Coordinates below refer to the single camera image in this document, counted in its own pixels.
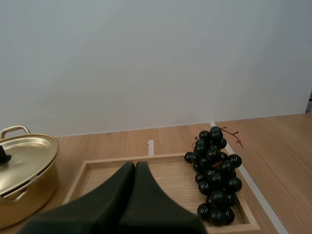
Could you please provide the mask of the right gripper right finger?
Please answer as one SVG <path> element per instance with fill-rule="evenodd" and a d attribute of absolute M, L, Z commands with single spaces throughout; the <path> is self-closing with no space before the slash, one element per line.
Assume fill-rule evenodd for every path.
<path fill-rule="evenodd" d="M 154 179 L 147 162 L 125 163 L 94 189 L 105 205 L 115 234 L 204 234 L 200 219 L 171 198 Z"/>

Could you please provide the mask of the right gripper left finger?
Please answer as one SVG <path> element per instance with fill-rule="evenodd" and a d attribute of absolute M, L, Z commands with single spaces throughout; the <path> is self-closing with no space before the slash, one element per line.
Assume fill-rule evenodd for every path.
<path fill-rule="evenodd" d="M 100 186 L 55 209 L 31 218 L 21 234 L 105 234 L 113 231 L 130 198 L 135 166 L 125 163 Z"/>

